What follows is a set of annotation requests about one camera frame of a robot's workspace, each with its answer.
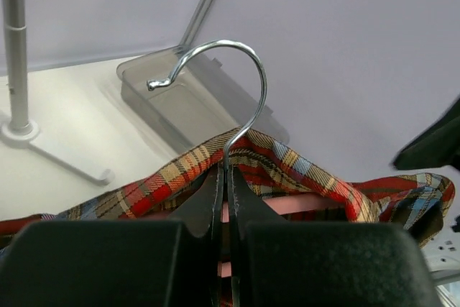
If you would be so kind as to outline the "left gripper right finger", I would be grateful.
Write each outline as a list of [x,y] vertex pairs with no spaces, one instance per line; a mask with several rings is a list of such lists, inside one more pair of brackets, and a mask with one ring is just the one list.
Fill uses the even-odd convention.
[[414,239],[394,224],[290,222],[229,172],[235,306],[439,306]]

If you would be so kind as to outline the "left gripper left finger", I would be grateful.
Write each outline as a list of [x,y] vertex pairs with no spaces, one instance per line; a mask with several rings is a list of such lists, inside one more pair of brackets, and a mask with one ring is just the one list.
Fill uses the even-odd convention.
[[217,306],[221,171],[165,219],[41,221],[1,263],[3,306]]

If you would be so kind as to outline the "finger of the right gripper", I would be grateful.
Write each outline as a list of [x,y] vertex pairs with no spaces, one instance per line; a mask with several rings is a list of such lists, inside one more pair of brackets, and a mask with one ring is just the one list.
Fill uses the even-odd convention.
[[459,170],[459,98],[437,122],[403,147],[392,165],[398,170],[444,166]]

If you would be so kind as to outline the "pink hanger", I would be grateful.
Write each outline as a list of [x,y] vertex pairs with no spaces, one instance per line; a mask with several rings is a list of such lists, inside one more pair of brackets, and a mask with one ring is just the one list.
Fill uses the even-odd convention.
[[133,81],[146,82],[144,102],[152,116],[148,124],[177,153],[244,125],[259,107],[259,129],[277,139],[289,137],[271,110],[228,76],[218,61],[204,54],[224,47],[250,52],[246,45],[231,40],[194,48],[177,46],[145,56],[143,63],[125,73]]

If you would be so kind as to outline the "red orange plaid shirt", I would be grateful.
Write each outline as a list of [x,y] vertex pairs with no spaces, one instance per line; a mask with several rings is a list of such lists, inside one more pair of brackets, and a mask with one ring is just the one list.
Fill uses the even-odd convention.
[[396,175],[347,183],[261,132],[251,130],[231,148],[231,133],[215,136],[170,161],[148,178],[92,198],[56,215],[37,214],[1,223],[1,263],[12,242],[41,221],[131,221],[165,219],[199,188],[200,177],[221,171],[219,304],[235,306],[231,287],[229,172],[236,168],[250,190],[290,222],[345,221],[401,226],[419,249],[440,232],[454,196],[454,184],[433,173]]

